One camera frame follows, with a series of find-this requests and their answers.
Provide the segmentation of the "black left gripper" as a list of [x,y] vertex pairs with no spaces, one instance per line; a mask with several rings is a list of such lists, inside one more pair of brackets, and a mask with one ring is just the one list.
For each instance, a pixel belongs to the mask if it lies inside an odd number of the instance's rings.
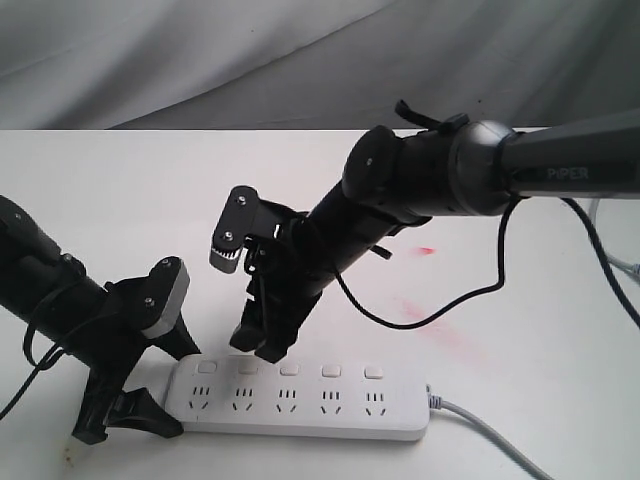
[[155,339],[136,328],[136,301],[143,277],[99,286],[88,277],[70,287],[70,353],[89,367],[89,377],[72,436],[85,444],[107,439],[109,428],[156,436],[180,436],[183,426],[146,388],[126,392],[124,384],[145,350],[159,347],[176,360],[200,354],[178,311],[158,311]]

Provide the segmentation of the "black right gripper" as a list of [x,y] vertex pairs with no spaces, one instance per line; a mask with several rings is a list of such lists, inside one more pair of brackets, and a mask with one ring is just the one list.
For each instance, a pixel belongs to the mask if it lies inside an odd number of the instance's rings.
[[298,339],[298,333],[321,298],[315,278],[305,270],[300,213],[263,200],[247,185],[231,189],[214,232],[230,230],[244,237],[239,265],[250,281],[241,320],[230,345],[254,350],[266,362],[277,363]]

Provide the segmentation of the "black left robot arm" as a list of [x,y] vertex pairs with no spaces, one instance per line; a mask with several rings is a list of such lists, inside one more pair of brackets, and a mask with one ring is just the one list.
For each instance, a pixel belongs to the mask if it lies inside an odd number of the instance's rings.
[[25,210],[1,200],[1,305],[26,323],[22,349],[36,373],[63,355],[88,367],[72,430],[86,445],[105,441],[109,428],[182,434],[147,389],[123,386],[149,347],[176,360],[198,353],[181,314],[189,283],[183,260],[169,256],[145,276],[100,286]]

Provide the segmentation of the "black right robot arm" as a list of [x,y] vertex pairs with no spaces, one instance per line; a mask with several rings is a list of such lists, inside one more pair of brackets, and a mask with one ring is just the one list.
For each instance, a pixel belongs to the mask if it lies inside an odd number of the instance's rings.
[[234,187],[212,235],[210,263],[250,276],[230,343],[275,363],[343,272],[380,241],[437,216],[496,216],[507,223],[531,197],[569,206],[581,198],[637,199],[639,114],[631,110],[521,133],[464,114],[437,121],[404,102],[407,137],[378,126],[352,148],[341,179],[308,212]]

